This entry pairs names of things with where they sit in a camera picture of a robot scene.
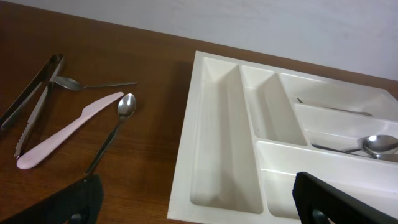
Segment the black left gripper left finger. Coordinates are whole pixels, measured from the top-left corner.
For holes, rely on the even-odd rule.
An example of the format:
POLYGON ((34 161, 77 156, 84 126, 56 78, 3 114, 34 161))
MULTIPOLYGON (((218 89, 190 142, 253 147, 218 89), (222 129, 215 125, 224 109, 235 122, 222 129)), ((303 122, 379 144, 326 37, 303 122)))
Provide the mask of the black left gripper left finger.
POLYGON ((95 224, 103 200, 104 190, 100 176, 89 175, 1 223, 95 224))

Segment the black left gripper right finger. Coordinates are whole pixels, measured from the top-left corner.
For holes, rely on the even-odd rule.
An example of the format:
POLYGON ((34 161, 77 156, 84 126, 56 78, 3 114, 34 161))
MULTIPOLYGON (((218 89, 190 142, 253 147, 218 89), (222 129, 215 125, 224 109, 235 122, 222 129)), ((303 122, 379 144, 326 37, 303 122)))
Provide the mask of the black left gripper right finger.
POLYGON ((303 224, 397 224, 396 218, 307 172, 296 174, 292 195, 303 224))

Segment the pink plastic knife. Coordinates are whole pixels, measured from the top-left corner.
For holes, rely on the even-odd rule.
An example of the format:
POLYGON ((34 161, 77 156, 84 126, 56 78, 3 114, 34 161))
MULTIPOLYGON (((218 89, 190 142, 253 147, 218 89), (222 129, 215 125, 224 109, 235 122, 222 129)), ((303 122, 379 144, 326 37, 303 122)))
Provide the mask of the pink plastic knife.
POLYGON ((31 169, 35 167, 49 156, 57 147, 59 147, 59 145, 61 145, 61 143, 73 134, 81 125, 123 95, 123 92, 113 93, 84 107, 79 118, 30 149, 27 153, 23 154, 17 160, 17 167, 19 169, 31 169))

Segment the large steel spoon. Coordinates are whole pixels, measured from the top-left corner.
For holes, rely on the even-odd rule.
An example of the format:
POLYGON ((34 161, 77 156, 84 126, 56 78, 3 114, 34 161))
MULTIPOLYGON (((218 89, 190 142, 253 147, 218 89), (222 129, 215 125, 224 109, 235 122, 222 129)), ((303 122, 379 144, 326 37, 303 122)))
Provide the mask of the large steel spoon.
POLYGON ((345 154, 353 154, 356 151, 363 151, 367 154, 367 156, 369 158, 373 158, 373 159, 379 159, 379 160, 383 160, 383 161, 389 161, 389 162, 395 162, 397 163, 397 154, 371 154, 369 152, 364 151, 363 149, 348 149, 348 150, 337 150, 337 149, 332 149, 330 147, 325 147, 325 146, 321 146, 318 144, 312 144, 313 147, 315 148, 319 148, 319 149, 325 149, 325 150, 329 150, 329 151, 335 151, 335 152, 341 152, 341 153, 345 153, 345 154))

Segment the steel fork diagonal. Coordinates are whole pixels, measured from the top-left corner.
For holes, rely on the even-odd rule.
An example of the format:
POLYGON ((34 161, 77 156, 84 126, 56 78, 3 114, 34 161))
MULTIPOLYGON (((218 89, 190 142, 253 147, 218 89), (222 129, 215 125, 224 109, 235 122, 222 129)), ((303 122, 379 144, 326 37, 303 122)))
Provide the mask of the steel fork diagonal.
MULTIPOLYGON (((302 100, 300 100, 299 98, 297 98, 297 100, 298 100, 299 103, 305 104, 305 103, 304 103, 302 100)), ((372 117, 372 114, 370 114, 370 113, 368 113, 368 112, 363 112, 363 111, 350 111, 350 110, 343 110, 343 109, 339 109, 339 108, 331 108, 331 107, 326 107, 326 106, 322 106, 322 107, 328 108, 328 109, 331 109, 331 110, 344 111, 344 112, 347 112, 347 113, 360 114, 360 115, 363 115, 363 116, 370 116, 370 117, 372 117)))

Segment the small steel teaspoon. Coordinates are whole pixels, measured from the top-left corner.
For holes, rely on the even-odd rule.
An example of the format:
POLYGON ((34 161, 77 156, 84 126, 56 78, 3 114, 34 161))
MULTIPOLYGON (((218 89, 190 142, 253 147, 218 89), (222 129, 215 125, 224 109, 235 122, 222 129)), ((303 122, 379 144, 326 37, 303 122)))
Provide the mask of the small steel teaspoon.
POLYGON ((132 93, 126 94, 119 101, 118 103, 119 121, 116 127, 110 132, 110 134, 108 135, 108 137, 106 138, 100 149, 97 151, 93 161, 86 169, 85 175, 90 175, 94 171, 95 167, 98 165, 99 161, 104 156, 106 150, 114 141, 120 126, 123 124, 123 122, 125 122, 134 114, 135 109, 136 109, 136 98, 132 93))

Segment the steel kitchen tongs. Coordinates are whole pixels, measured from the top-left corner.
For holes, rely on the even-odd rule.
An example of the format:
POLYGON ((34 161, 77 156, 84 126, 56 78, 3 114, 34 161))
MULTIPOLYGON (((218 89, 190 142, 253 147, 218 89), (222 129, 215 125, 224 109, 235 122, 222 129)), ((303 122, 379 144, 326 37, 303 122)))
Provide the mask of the steel kitchen tongs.
POLYGON ((32 101, 33 96, 43 87, 44 90, 37 100, 34 109, 32 110, 26 127, 24 128, 14 151, 14 157, 20 158, 24 153, 24 146, 29 140, 32 131, 35 128, 36 122, 39 120, 45 105, 47 104, 50 93, 54 86, 55 77, 61 72, 65 63, 64 54, 54 54, 45 65, 40 69, 38 74, 30 81, 24 88, 22 93, 15 99, 6 112, 1 116, 1 132, 9 129, 17 120, 19 114, 23 111, 25 106, 32 101))

